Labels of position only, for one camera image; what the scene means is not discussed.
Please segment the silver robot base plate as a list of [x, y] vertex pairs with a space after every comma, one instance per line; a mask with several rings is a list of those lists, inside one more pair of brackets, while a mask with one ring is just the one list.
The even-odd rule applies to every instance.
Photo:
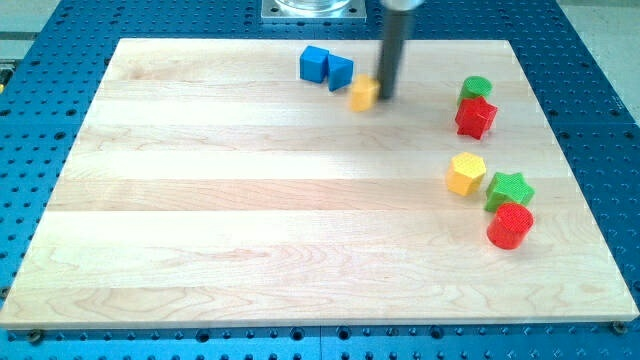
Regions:
[[260, 0], [265, 21], [329, 21], [367, 19], [364, 0]]

